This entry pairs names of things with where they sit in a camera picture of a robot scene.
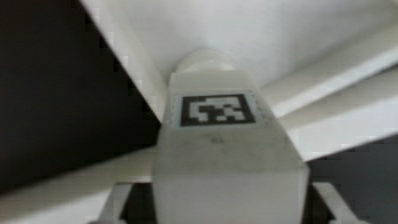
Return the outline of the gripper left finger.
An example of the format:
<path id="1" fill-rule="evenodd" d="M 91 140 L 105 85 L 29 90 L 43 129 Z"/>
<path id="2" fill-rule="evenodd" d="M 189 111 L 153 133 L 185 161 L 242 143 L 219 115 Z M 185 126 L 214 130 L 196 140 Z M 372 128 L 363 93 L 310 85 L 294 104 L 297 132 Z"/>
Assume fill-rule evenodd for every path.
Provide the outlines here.
<path id="1" fill-rule="evenodd" d="M 159 224 L 150 183 L 118 183 L 100 216 L 88 224 Z"/>

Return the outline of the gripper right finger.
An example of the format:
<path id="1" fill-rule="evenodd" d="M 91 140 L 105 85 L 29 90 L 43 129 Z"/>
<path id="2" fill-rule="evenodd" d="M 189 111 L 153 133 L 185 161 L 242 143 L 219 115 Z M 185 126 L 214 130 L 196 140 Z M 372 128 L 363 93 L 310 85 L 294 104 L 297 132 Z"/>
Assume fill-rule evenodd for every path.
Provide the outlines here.
<path id="1" fill-rule="evenodd" d="M 313 182 L 308 192 L 304 224 L 372 224 L 363 220 L 329 182 Z"/>

